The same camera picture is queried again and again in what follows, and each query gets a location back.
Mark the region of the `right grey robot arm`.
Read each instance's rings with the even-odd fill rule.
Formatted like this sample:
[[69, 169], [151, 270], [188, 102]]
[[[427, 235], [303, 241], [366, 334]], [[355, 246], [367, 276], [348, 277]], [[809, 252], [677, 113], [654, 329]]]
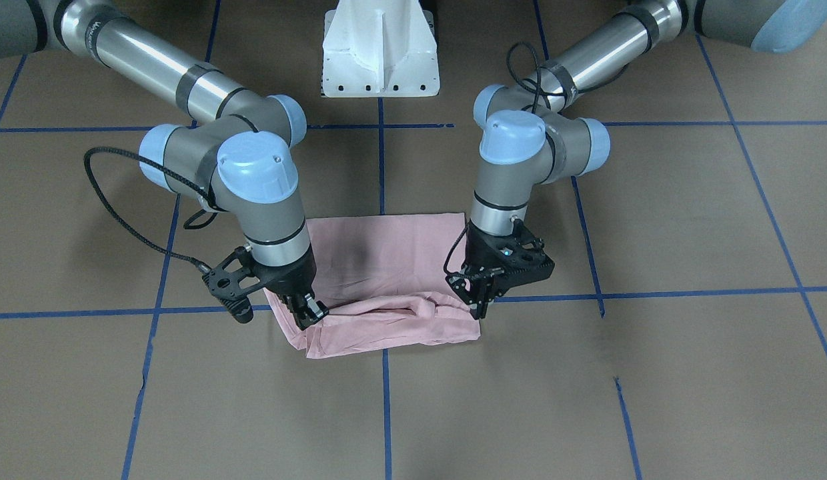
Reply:
[[145, 244], [194, 265], [237, 322], [253, 319], [249, 296], [261, 289], [279, 297], [301, 330], [326, 316], [313, 292], [317, 267], [291, 156], [307, 130], [297, 101], [256, 94], [146, 31], [111, 1], [0, 1], [0, 59], [46, 49], [89, 57], [197, 123], [151, 128], [137, 152], [97, 147], [85, 153], [85, 173], [111, 215], [115, 210], [91, 169], [96, 154], [138, 161], [149, 181], [195, 198], [202, 213], [236, 217], [245, 244], [215, 267], [151, 240]]

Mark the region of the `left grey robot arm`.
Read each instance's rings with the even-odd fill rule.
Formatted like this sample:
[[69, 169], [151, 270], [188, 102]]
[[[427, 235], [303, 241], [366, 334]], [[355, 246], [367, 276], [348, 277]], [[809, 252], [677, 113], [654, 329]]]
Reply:
[[578, 288], [505, 303], [594, 299], [609, 320], [730, 307], [827, 325], [827, 13], [786, 54], [683, 34], [582, 97], [608, 127], [605, 166], [573, 179]]

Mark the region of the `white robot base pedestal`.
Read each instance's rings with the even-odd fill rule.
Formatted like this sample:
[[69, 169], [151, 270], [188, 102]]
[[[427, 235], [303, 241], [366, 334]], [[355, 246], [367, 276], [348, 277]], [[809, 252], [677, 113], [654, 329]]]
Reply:
[[437, 33], [424, 1], [340, 1], [324, 15], [321, 92], [329, 98], [433, 97]]

